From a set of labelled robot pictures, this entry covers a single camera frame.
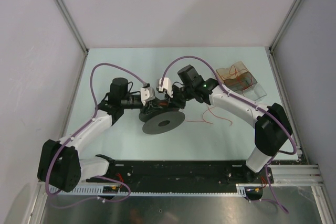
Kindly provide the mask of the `black cable spool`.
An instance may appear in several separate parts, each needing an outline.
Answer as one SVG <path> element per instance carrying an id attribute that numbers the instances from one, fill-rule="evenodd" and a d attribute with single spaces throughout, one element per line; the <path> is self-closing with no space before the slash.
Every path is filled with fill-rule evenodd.
<path id="1" fill-rule="evenodd" d="M 171 109 L 166 100 L 160 100 L 159 110 L 143 113 L 140 109 L 139 120 L 143 122 L 142 131 L 148 135 L 162 134 L 180 126 L 185 120 L 185 114 L 179 109 Z"/>

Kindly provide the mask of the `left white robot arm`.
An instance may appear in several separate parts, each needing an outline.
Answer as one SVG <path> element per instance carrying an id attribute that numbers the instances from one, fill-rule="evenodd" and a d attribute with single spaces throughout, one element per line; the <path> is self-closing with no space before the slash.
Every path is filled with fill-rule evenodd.
<path id="1" fill-rule="evenodd" d="M 83 126 L 57 141 L 47 140 L 41 151 L 37 177 L 46 188 L 54 186 L 70 192 L 79 182 L 99 176 L 110 182 L 116 169 L 111 159 L 98 154 L 82 159 L 80 154 L 101 133 L 112 127 L 127 109 L 141 109 L 155 99 L 154 89 L 145 84 L 139 91 L 131 92 L 132 85 L 125 78 L 114 78 L 110 90 L 96 105 L 94 114 Z"/>

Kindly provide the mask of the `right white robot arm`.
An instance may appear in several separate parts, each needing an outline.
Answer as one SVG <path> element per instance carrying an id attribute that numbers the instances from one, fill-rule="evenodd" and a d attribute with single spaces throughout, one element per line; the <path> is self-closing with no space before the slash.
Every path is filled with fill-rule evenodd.
<path id="1" fill-rule="evenodd" d="M 254 183 L 285 142 L 293 142 L 292 127 L 280 104 L 260 104 L 231 91 L 216 79 L 204 80 L 191 65 L 182 68 L 178 76 L 182 81 L 180 88 L 166 76 L 158 80 L 157 90 L 165 92 L 171 103 L 183 107 L 186 101 L 196 100 L 213 105 L 239 117 L 255 130 L 255 147 L 242 166 L 239 179 Z"/>

